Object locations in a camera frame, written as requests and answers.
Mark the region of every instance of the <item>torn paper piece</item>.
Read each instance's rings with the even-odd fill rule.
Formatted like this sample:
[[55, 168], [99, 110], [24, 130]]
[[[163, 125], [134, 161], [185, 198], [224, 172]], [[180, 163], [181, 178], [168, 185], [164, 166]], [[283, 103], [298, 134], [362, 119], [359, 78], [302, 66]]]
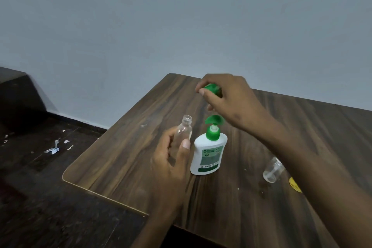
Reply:
[[54, 141], [54, 147], [51, 148], [51, 149], [48, 149], [47, 151], [44, 151], [44, 153], [52, 152], [52, 155], [53, 155], [53, 154], [56, 154], [56, 153], [59, 151], [59, 147], [57, 147], [57, 146], [58, 146], [58, 142], [59, 142], [58, 139], [55, 140], [55, 141]]

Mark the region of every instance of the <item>white debris on floor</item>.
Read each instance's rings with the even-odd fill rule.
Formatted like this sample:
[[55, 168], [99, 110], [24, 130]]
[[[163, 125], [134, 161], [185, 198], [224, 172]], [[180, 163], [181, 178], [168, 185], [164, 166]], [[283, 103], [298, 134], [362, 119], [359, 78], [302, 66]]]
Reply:
[[52, 152], [52, 155], [56, 154], [59, 151], [58, 143], [59, 143], [59, 139], [55, 140], [54, 147], [44, 151], [44, 153]]

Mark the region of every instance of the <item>transparent bottle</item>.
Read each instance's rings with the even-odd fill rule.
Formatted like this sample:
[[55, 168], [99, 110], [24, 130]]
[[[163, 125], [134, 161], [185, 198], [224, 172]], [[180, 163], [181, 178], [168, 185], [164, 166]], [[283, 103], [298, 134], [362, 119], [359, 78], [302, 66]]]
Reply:
[[174, 166], [176, 163], [176, 157], [178, 149], [182, 141], [186, 138], [190, 139], [192, 134], [192, 117], [189, 115], [184, 115], [182, 123], [178, 126], [176, 133], [174, 134], [173, 141], [169, 149], [169, 163]]
[[266, 169], [263, 171], [262, 175], [268, 183], [274, 183], [275, 181], [277, 181], [284, 170], [285, 167], [283, 166], [282, 162], [279, 161], [277, 157], [274, 157], [267, 164]]

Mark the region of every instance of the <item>yellow round object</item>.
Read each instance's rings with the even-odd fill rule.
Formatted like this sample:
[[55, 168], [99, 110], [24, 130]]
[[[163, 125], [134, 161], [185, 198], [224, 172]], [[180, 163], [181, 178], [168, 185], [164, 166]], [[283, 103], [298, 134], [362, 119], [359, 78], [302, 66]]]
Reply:
[[289, 184], [292, 186], [294, 190], [302, 193], [302, 190], [299, 188], [299, 186], [292, 177], [289, 179]]

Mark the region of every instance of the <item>finger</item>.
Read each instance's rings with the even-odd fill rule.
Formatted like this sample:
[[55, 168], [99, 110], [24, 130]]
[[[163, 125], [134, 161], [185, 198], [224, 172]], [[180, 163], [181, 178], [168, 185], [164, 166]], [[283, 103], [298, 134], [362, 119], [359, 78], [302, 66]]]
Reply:
[[184, 175], [186, 171], [186, 166], [189, 161], [190, 144], [191, 143], [188, 139], [184, 139], [177, 152], [176, 163], [174, 165], [174, 169], [180, 175]]
[[206, 74], [202, 80], [196, 85], [195, 92], [199, 92], [199, 89], [205, 87], [207, 84], [216, 84], [223, 88], [226, 85], [226, 78], [231, 76], [230, 74]]
[[154, 157], [168, 159], [168, 147], [176, 131], [177, 126], [167, 129], [165, 132], [163, 132], [156, 147]]
[[205, 88], [199, 89], [199, 94], [204, 97], [204, 99], [211, 105], [212, 109], [218, 108], [218, 106], [222, 103], [222, 98], [215, 95], [212, 91], [207, 90]]

